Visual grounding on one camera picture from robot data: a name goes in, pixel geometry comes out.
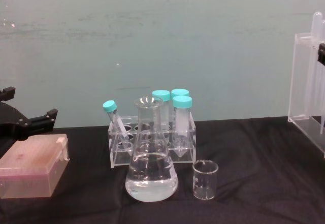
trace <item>black table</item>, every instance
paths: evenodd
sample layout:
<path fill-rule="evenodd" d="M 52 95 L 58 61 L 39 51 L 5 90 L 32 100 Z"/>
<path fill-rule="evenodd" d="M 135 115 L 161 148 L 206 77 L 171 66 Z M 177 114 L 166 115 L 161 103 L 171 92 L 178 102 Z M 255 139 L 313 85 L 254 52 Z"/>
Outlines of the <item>black table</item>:
<path fill-rule="evenodd" d="M 197 157 L 219 164 L 217 197 L 193 197 L 191 164 L 175 164 L 169 199 L 141 203 L 110 168 L 107 127 L 56 129 L 69 162 L 51 198 L 0 200 L 0 223 L 325 223 L 323 154 L 285 117 L 199 121 Z"/>

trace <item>acrylic stand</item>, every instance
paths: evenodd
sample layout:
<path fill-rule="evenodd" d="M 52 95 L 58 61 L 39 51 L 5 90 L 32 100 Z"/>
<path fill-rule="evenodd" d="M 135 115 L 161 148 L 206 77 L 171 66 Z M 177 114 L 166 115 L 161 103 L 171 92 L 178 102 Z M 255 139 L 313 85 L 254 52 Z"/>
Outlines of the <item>acrylic stand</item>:
<path fill-rule="evenodd" d="M 325 81 L 320 62 L 320 44 L 324 43 L 325 21 L 317 12 L 313 17 L 312 31 L 295 36 L 294 60 L 290 89 L 288 121 L 296 125 L 323 153 L 325 130 L 321 125 L 324 115 Z"/>
<path fill-rule="evenodd" d="M 130 163 L 130 158 L 133 151 L 133 143 L 137 135 L 137 125 L 138 117 L 137 116 L 125 116 L 121 117 L 123 124 L 129 135 L 128 146 L 122 144 L 119 140 L 119 133 L 114 128 L 112 122 L 110 123 L 108 129 L 108 138 L 109 138 L 109 150 L 110 150 L 110 160 L 111 168 L 115 166 L 128 165 Z M 175 148 L 173 146 L 173 130 L 164 131 L 165 139 L 169 148 L 169 152 L 173 163 L 193 163 L 196 161 L 196 127 L 193 121 L 192 114 L 190 114 L 189 122 L 189 132 L 188 132 L 188 142 L 187 145 L 183 148 Z M 179 157 L 175 150 L 184 150 L 186 153 Z"/>

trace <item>beaker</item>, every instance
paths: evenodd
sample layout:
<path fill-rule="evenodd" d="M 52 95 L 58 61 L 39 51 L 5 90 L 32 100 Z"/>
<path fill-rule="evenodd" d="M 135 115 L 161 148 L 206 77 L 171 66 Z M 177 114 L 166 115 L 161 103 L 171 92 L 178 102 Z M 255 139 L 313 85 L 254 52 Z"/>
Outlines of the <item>beaker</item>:
<path fill-rule="evenodd" d="M 167 142 L 161 131 L 160 107 L 156 97 L 142 97 L 138 107 L 138 132 L 125 181 L 126 191 L 143 202 L 161 201 L 178 187 L 178 178 Z"/>
<path fill-rule="evenodd" d="M 200 200 L 210 200 L 215 197 L 217 185 L 217 163 L 209 160 L 199 160 L 193 164 L 193 195 Z"/>

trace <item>light blue background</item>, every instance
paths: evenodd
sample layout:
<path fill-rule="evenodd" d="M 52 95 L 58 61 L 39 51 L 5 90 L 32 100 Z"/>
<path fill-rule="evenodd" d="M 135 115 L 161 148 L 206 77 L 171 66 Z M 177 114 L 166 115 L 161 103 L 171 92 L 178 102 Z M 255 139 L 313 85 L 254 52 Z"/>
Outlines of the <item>light blue background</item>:
<path fill-rule="evenodd" d="M 104 125 L 155 89 L 189 89 L 195 120 L 287 114 L 294 34 L 325 0 L 0 0 L 0 88 L 27 117 Z"/>

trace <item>small glass beaker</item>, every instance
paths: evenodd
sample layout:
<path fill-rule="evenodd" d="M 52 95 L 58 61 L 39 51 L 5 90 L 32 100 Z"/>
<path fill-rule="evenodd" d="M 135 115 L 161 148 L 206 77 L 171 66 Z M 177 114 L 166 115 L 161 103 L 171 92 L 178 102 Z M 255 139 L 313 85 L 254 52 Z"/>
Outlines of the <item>small glass beaker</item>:
<path fill-rule="evenodd" d="M 217 163 L 199 160 L 193 164 L 193 195 L 200 200 L 215 197 L 217 185 Z"/>

